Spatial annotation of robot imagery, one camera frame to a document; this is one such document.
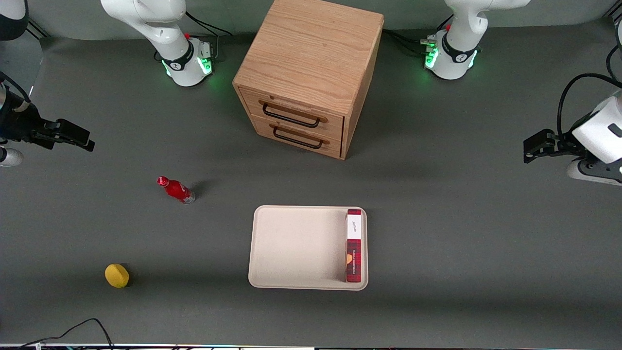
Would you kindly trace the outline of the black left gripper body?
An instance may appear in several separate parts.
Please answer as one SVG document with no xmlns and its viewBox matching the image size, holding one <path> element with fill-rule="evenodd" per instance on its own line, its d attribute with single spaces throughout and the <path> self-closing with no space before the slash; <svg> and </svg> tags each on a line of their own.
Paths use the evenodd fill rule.
<svg viewBox="0 0 622 350">
<path fill-rule="evenodd" d="M 573 156 L 579 159 L 588 157 L 588 151 L 574 135 L 569 131 L 560 135 L 555 135 L 556 149 L 553 157 Z"/>
</svg>

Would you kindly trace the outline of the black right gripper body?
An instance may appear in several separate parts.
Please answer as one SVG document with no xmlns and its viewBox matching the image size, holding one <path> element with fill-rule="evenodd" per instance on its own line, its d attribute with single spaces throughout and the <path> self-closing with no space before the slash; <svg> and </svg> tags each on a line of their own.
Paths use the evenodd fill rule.
<svg viewBox="0 0 622 350">
<path fill-rule="evenodd" d="M 1 102 L 1 144 L 8 141 L 29 142 L 42 148 L 53 148 L 60 137 L 48 128 L 51 122 L 40 117 L 29 100 L 6 98 Z"/>
</svg>

